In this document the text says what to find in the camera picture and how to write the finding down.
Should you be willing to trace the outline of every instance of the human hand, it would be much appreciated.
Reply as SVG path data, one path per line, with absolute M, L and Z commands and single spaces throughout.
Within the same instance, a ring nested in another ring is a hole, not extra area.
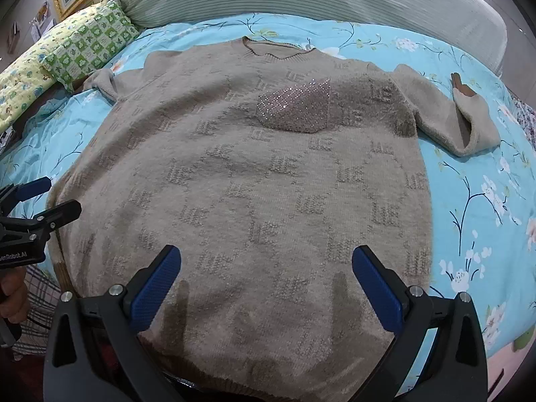
M 28 287 L 24 283 L 26 267 L 15 267 L 5 271 L 0 280 L 0 288 L 7 298 L 0 303 L 0 316 L 9 319 L 11 323 L 21 323 L 26 320 L 30 302 Z

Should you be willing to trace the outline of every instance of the wall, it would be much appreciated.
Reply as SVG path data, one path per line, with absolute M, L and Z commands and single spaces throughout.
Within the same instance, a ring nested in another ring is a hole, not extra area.
M 33 45 L 33 39 L 30 34 L 30 21 L 36 16 L 43 3 L 48 1 L 50 15 L 46 24 L 54 17 L 58 21 L 58 16 L 54 7 L 53 0 L 20 0 L 11 13 L 7 14 L 0 23 L 0 72 L 6 69 L 22 53 Z M 7 54 L 7 35 L 14 23 L 20 29 L 20 37 L 12 55 Z

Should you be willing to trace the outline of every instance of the blue gripper pad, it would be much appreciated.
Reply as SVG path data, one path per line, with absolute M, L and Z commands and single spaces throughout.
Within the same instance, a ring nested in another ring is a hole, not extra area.
M 145 331 L 151 326 L 156 312 L 160 308 L 160 305 L 162 305 L 175 278 L 177 278 L 181 270 L 181 252 L 179 249 L 171 245 L 166 245 L 153 263 L 148 268 L 142 269 L 142 271 L 151 270 L 152 273 L 149 275 L 147 281 L 130 303 L 129 326 L 134 333 Z
M 48 192 L 51 187 L 52 183 L 50 178 L 38 178 L 37 180 L 30 181 L 29 183 L 19 185 L 15 198 L 17 198 L 19 202 L 28 201 L 30 198 Z
M 402 305 L 378 269 L 359 248 L 352 254 L 352 270 L 378 316 L 383 329 L 398 335 L 404 327 Z

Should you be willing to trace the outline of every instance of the bed sheet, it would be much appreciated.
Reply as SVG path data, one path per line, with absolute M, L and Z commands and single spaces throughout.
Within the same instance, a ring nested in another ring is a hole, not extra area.
M 428 290 L 445 297 L 454 297 L 459 291 L 471 294 L 488 356 L 531 327 L 536 322 L 536 154 L 510 112 L 514 105 L 502 82 L 467 53 L 418 33 L 269 14 L 147 30 L 109 66 L 116 73 L 140 68 L 155 50 L 186 50 L 244 35 L 304 49 L 317 47 L 340 59 L 372 61 L 385 71 L 407 64 L 447 96 L 451 96 L 450 74 L 458 72 L 464 83 L 486 99 L 502 139 L 498 148 L 456 158 L 426 137 L 419 139 L 432 205 L 433 261 Z M 0 161 L 1 185 L 42 175 L 57 180 L 111 109 L 96 91 L 45 107 L 48 109 L 36 117 L 36 123 L 29 121 L 23 142 Z M 407 185 L 415 183 L 408 178 Z M 15 214 L 30 217 L 44 204 L 45 198 L 36 198 Z M 50 271 L 48 262 L 44 267 Z M 401 390 L 414 385 L 432 339 L 433 331 L 429 331 Z

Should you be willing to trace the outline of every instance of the white flower print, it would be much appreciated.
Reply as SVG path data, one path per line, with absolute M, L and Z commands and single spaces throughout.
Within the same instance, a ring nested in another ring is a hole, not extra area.
M 484 247 L 482 249 L 482 252 L 480 253 L 480 256 L 482 258 L 488 258 L 490 255 L 491 255 L 491 247 L 489 247 L 489 248 Z
M 521 219 L 518 217 L 515 217 L 512 212 L 510 212 L 510 220 L 515 223 L 516 225 L 521 225 Z
M 491 187 L 488 186 L 486 183 L 482 183 L 482 185 L 480 186 L 480 188 L 481 188 L 482 191 L 484 192 L 484 195 L 486 195 L 486 197 L 487 197 L 491 202 L 493 202 L 493 198 L 495 197 L 495 194 L 493 193 L 493 190 L 491 189 Z
M 300 48 L 306 50 L 306 51 L 311 51 L 313 50 L 314 48 L 316 48 L 314 45 L 312 45 L 310 42 L 304 42 L 303 44 L 300 44 L 299 45 Z
M 100 92 L 98 90 L 94 90 L 93 92 L 89 93 L 84 100 L 82 101 L 82 105 L 90 102 L 92 99 L 94 99 L 97 95 L 100 95 Z
M 486 318 L 486 327 L 482 332 L 484 346 L 489 350 L 497 340 L 500 334 L 499 325 L 505 318 L 506 302 L 503 302 L 499 307 L 494 307 Z
M 508 110 L 508 107 L 502 103 L 499 103 L 498 101 L 497 103 L 499 104 L 499 110 L 502 112 L 502 114 L 510 119 L 511 122 L 517 124 L 517 119 L 514 117 L 514 115 L 512 115 L 512 112 Z
M 495 193 L 493 196 L 493 199 L 491 200 L 493 203 L 493 206 L 495 207 L 495 210 L 497 210 L 497 213 L 499 216 L 502 216 L 506 212 L 506 208 L 503 205 L 503 201 L 498 197 L 498 195 Z
M 330 55 L 331 57 L 336 57 L 338 59 L 346 60 L 346 57 L 339 54 L 339 47 L 328 47 L 320 50 L 321 52 Z
M 487 175 L 482 175 L 482 177 L 484 177 L 484 181 L 487 183 L 487 185 L 491 188 L 491 190 L 493 190 L 494 192 L 497 191 L 497 186 L 495 185 L 495 183 L 493 181 L 491 181 Z
M 52 177 L 50 177 L 50 182 L 52 183 L 52 186 L 54 186 L 55 182 L 57 181 L 59 174 L 60 173 L 56 173 L 56 174 L 52 175 Z
M 449 265 L 447 267 L 447 263 L 445 262 L 445 260 L 441 260 L 439 262 L 439 266 L 441 267 L 441 275 L 445 275 L 445 274 L 451 274 L 452 271 L 454 270 L 454 266 L 452 265 L 452 262 L 449 262 Z
M 504 157 L 501 157 L 500 160 L 499 160 L 499 163 L 500 163 L 500 166 L 501 166 L 502 169 L 498 169 L 498 172 L 501 173 L 501 172 L 505 171 L 507 174 L 509 174 L 510 173 L 510 165 L 508 164 L 506 159 Z
M 465 253 L 465 259 L 466 260 L 474 260 L 476 263 L 480 263 L 480 256 L 478 255 L 478 252 L 473 252 L 472 249 L 467 250 Z
M 414 52 L 419 45 L 417 45 L 415 42 L 409 40 L 409 39 L 401 39 L 397 38 L 396 45 L 399 50 L 408 50 L 411 52 Z
M 450 286 L 455 293 L 469 290 L 469 272 L 460 269 L 452 279 Z
M 512 186 L 514 189 L 519 190 L 519 187 L 517 186 L 517 184 L 514 183 L 512 180 L 508 180 L 508 184 L 510 184 L 510 186 Z
M 527 247 L 529 251 L 532 250 L 532 244 L 536 243 L 536 218 L 531 217 L 527 224 L 527 236 L 529 236 L 529 241 L 527 242 Z
M 190 33 L 192 33 L 195 30 L 204 30 L 204 28 L 203 27 L 199 28 L 199 27 L 196 27 L 194 25 L 193 27 L 189 27 L 186 30 L 183 30 L 182 32 L 178 33 L 175 37 L 176 38 L 181 38 L 183 36 L 189 35 Z

